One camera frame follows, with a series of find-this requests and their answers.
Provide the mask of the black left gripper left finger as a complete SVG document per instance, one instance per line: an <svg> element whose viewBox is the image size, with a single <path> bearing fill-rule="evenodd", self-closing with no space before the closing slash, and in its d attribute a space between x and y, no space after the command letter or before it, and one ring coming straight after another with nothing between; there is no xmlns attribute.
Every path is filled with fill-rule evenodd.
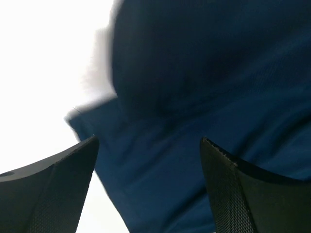
<svg viewBox="0 0 311 233"><path fill-rule="evenodd" d="M74 233L99 151L90 137L0 176L1 233Z"/></svg>

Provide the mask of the navy blue shorts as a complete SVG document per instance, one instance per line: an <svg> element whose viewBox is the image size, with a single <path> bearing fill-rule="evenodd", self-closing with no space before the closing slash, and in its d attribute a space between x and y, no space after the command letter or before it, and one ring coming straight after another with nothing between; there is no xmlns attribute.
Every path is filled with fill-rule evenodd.
<svg viewBox="0 0 311 233"><path fill-rule="evenodd" d="M95 170L132 233L215 230L199 155L207 137L263 169L311 177L308 0L125 0L116 97L72 115L100 142Z"/></svg>

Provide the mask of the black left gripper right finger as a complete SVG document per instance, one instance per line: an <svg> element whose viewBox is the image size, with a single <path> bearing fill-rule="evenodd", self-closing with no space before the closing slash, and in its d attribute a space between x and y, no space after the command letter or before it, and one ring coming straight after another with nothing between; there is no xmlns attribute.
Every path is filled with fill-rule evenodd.
<svg viewBox="0 0 311 233"><path fill-rule="evenodd" d="M200 142L207 194L218 233L309 233L311 183L278 175Z"/></svg>

